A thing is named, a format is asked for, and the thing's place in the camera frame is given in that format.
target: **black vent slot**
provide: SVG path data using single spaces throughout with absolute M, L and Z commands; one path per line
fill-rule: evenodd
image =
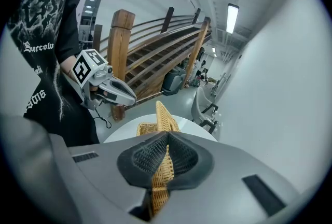
M 269 217 L 286 207 L 286 205 L 257 175 L 248 176 L 242 178 L 242 180 Z
M 91 160 L 96 157 L 99 157 L 99 155 L 96 152 L 90 152 L 78 156 L 73 156 L 73 160 L 77 163 L 85 160 Z

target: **hand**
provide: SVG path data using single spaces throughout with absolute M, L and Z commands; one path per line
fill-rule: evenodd
M 98 87 L 90 85 L 90 91 L 96 92 L 97 90 L 98 90 Z

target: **white wall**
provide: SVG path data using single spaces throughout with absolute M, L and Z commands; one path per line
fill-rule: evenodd
M 198 8 L 201 9 L 200 14 L 198 15 L 198 20 L 203 21 L 204 18 L 205 18 L 205 13 L 204 13 L 204 10 L 202 9 L 200 3 L 198 2 L 198 0 L 188 0 L 188 1 L 189 1 L 191 4 L 194 5 L 194 7 L 195 7 L 195 12 L 197 11 Z
M 222 60 L 214 58 L 209 68 L 209 71 L 207 72 L 207 76 L 212 77 L 215 80 L 219 80 L 224 72 L 225 65 L 226 64 Z
M 77 22 L 77 29 L 79 30 L 79 25 L 81 24 L 82 12 L 84 8 L 86 0 L 79 0 L 79 3 L 76 7 L 76 22 Z
M 238 60 L 239 54 L 235 54 L 231 60 L 225 65 L 223 74 L 225 73 L 224 77 L 222 78 L 222 80 L 219 83 L 219 86 L 216 90 L 216 98 L 215 101 L 219 101 L 220 97 L 222 96 L 223 92 L 225 91 L 226 87 L 227 87 L 227 82 L 229 80 L 230 75 L 232 74 L 232 70 L 233 67 L 236 66 L 235 63 Z
M 135 25 L 149 20 L 164 18 L 167 14 L 169 7 L 174 7 L 174 14 L 173 14 L 174 16 L 195 14 L 195 9 L 192 3 L 188 0 L 101 0 L 95 23 L 103 25 L 102 35 L 101 35 L 101 38 L 103 39 L 109 35 L 109 29 L 113 18 L 113 14 L 119 9 L 125 9 L 129 12 L 134 13 L 136 15 L 134 21 Z M 203 19 L 204 16 L 200 15 L 198 22 L 203 21 Z M 134 28 L 132 32 L 141 30 L 145 27 L 150 27 L 152 25 L 157 25 L 162 23 L 163 21 L 149 23 L 147 25 Z M 162 26 L 155 27 L 151 31 L 160 29 L 161 27 Z M 137 34 L 133 36 L 131 39 L 135 39 L 136 37 L 142 36 L 147 32 L 149 31 L 145 31 L 142 34 Z M 152 37 L 157 34 L 160 34 L 160 32 L 156 34 L 151 34 L 149 37 Z M 106 45 L 107 42 L 102 43 L 101 48 L 105 47 Z
M 204 68 L 209 69 L 212 64 L 213 57 L 205 53 L 205 54 L 203 54 L 203 56 L 201 58 L 201 62 L 203 62 L 203 60 L 205 60 Z
M 250 41 L 220 101 L 220 142 L 244 149 L 300 192 L 332 153 L 332 26 L 320 0 L 287 0 Z

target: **black and white marker cube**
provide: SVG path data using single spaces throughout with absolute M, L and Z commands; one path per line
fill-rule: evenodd
M 82 88 L 90 77 L 104 68 L 105 64 L 108 62 L 96 50 L 83 50 L 72 69 L 79 86 Z

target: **fluorescent light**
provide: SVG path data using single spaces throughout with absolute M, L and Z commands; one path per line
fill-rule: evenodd
M 227 10 L 227 27 L 226 31 L 229 33 L 233 33 L 235 22 L 237 21 L 239 12 L 239 7 L 233 4 L 228 4 L 228 10 Z

